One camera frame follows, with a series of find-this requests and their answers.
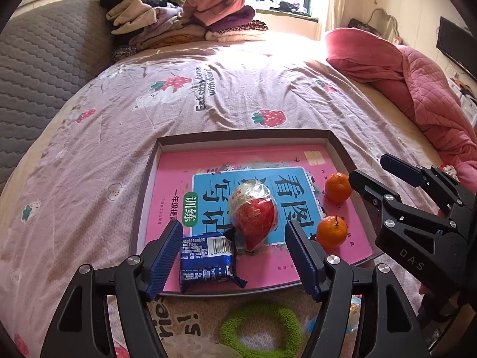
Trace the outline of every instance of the gray mattress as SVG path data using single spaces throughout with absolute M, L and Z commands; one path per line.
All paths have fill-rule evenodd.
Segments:
M 0 192 L 56 112 L 111 64 L 105 14 L 99 0 L 63 0 L 0 34 Z

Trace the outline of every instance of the fuzzy green ring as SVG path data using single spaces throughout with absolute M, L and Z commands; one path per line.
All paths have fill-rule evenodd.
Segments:
M 237 329 L 249 317 L 265 315 L 283 324 L 286 343 L 275 351 L 257 351 L 245 347 L 237 336 Z M 251 303 L 232 313 L 220 329 L 220 343 L 234 349 L 243 358 L 293 358 L 301 346 L 301 329 L 295 314 L 282 305 L 272 302 Z

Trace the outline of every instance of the television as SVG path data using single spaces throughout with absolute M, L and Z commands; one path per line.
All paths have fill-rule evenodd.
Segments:
M 469 32 L 441 17 L 436 47 L 477 81 L 477 41 Z

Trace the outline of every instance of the blue plastic package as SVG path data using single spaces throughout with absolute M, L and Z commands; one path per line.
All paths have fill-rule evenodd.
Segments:
M 179 282 L 182 293 L 193 283 L 233 281 L 244 288 L 247 281 L 236 276 L 233 229 L 182 239 Z

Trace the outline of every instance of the metal bolt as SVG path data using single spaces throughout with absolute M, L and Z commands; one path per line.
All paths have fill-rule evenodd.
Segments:
M 141 261 L 141 257 L 139 256 L 131 256 L 127 259 L 127 263 L 129 265 L 137 265 L 140 263 L 140 261 Z
M 330 264 L 336 265 L 340 263 L 341 259 L 338 256 L 328 256 L 326 257 L 326 261 Z
M 78 269 L 78 272 L 81 274 L 87 274 L 91 270 L 91 267 L 88 264 L 81 265 Z
M 386 264 L 379 264 L 378 265 L 378 270 L 382 273 L 389 273 L 389 271 L 391 270 L 389 266 L 387 266 Z

